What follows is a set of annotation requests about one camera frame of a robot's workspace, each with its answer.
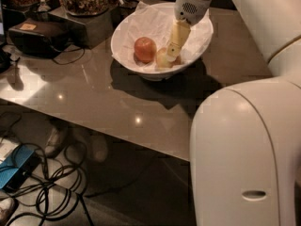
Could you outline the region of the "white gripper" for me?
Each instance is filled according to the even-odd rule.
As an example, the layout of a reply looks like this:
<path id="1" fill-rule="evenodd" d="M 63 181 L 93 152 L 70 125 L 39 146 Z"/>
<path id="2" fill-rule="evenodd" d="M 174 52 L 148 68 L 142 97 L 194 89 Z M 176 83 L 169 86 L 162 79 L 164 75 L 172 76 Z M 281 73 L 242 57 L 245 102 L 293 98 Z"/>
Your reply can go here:
<path id="1" fill-rule="evenodd" d="M 173 62 L 180 55 L 191 28 L 201 21 L 210 5 L 210 0 L 176 0 L 174 5 L 175 21 L 171 28 L 166 47 L 166 59 Z"/>

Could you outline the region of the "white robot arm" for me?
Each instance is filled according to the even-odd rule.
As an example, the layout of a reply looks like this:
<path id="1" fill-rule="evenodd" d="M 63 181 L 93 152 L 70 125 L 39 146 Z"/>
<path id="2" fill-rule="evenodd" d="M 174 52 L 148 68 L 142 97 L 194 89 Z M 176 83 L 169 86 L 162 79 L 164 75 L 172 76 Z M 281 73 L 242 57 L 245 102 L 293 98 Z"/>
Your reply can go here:
<path id="1" fill-rule="evenodd" d="M 225 87 L 198 108 L 190 167 L 198 226 L 296 226 L 301 157 L 301 0 L 232 0 L 272 78 Z"/>

